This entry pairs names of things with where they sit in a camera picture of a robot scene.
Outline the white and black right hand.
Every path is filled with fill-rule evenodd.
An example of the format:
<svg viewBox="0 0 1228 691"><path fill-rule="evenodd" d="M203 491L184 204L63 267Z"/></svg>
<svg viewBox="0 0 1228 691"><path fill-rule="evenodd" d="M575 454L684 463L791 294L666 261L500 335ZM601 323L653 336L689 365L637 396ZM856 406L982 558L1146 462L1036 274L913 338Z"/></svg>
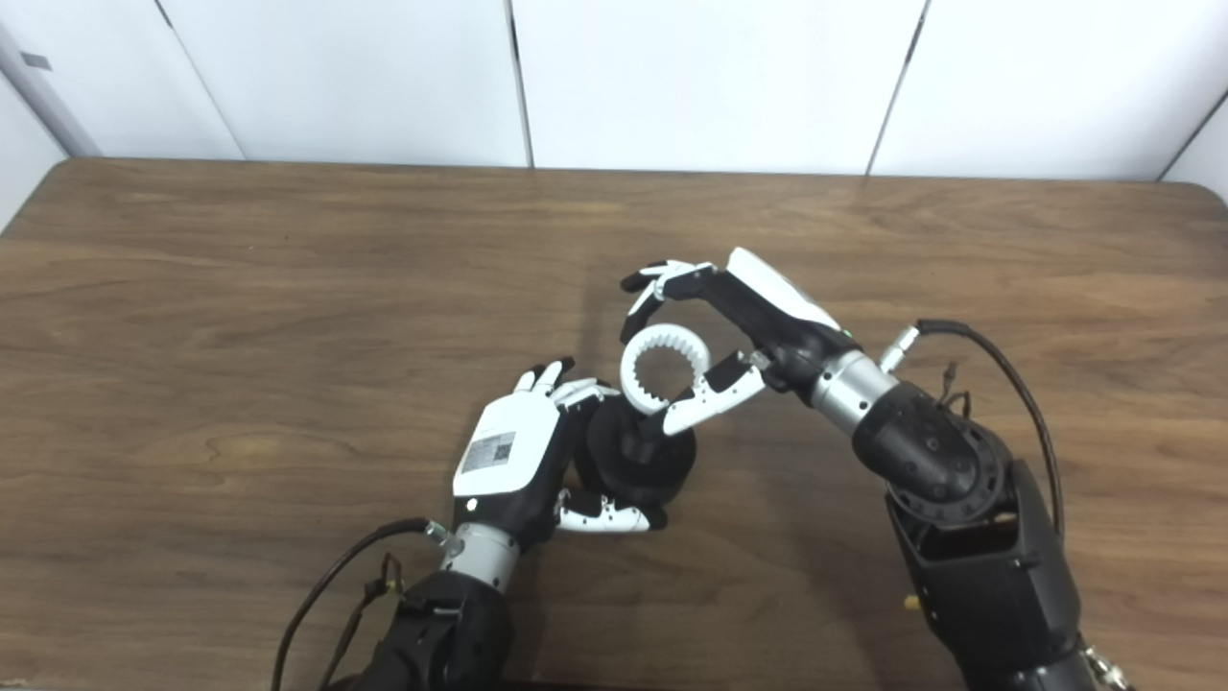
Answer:
<svg viewBox="0 0 1228 691"><path fill-rule="evenodd" d="M648 328L650 315L668 299L702 299L752 342L750 353L734 351L702 372L690 388L659 412L650 412L639 430L659 441L693 430L740 406L764 389L797 393L810 401L817 380L837 376L865 357L860 342L781 272L750 250L736 248L725 268L710 261L655 261L620 284L637 295L628 311L620 340Z"/></svg>

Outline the white and black left hand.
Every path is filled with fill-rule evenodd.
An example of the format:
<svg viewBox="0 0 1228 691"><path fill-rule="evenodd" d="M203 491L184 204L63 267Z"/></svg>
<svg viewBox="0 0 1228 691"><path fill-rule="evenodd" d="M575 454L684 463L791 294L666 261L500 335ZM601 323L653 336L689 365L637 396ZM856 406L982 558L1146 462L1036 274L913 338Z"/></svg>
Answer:
<svg viewBox="0 0 1228 691"><path fill-rule="evenodd" d="M670 524L663 509L616 500L609 490L573 495L564 486L600 404L623 399L598 377L566 380L573 365L564 357L530 366L483 409L452 481L457 527L503 531L527 554L558 529L630 534Z"/></svg>

